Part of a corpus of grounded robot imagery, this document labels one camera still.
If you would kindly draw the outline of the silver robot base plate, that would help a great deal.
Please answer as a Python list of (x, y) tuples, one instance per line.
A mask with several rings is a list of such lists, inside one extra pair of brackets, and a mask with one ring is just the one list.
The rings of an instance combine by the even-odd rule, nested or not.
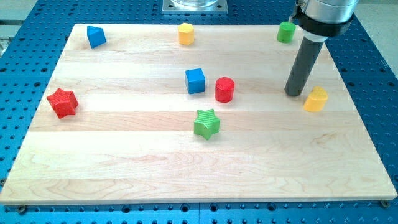
[(164, 14), (227, 13), (227, 0), (163, 0)]

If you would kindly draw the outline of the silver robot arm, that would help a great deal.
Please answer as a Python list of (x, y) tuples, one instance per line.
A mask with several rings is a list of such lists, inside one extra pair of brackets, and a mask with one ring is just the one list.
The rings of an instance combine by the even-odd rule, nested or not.
[(296, 0), (289, 22), (298, 20), (307, 40), (323, 43), (348, 30), (358, 3), (359, 0)]

